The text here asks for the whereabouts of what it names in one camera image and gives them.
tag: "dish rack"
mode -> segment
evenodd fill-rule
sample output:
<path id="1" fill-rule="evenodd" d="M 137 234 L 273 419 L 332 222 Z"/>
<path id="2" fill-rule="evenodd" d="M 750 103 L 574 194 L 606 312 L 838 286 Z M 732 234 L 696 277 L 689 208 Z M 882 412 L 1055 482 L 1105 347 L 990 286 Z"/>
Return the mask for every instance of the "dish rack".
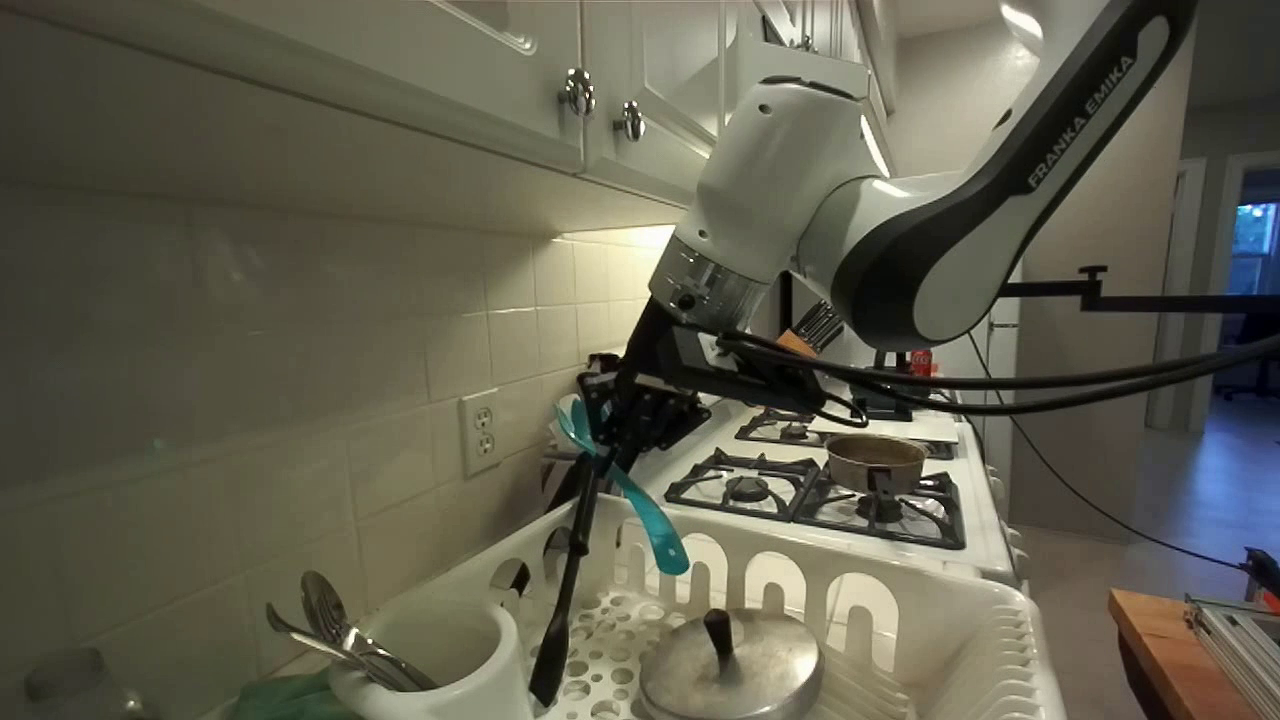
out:
<path id="1" fill-rule="evenodd" d="M 758 524 L 667 508 L 693 574 L 660 577 L 629 506 L 603 495 L 580 565 L 571 654 L 542 720 L 623 720 L 639 666 L 667 630 L 709 610 L 769 610 L 824 640 L 813 720 L 1061 720 L 1065 701 L 1026 595 L 956 574 L 793 543 Z M 422 595 L 495 600 L 516 615 L 525 662 L 556 605 L 571 508 L 431 582 Z"/>

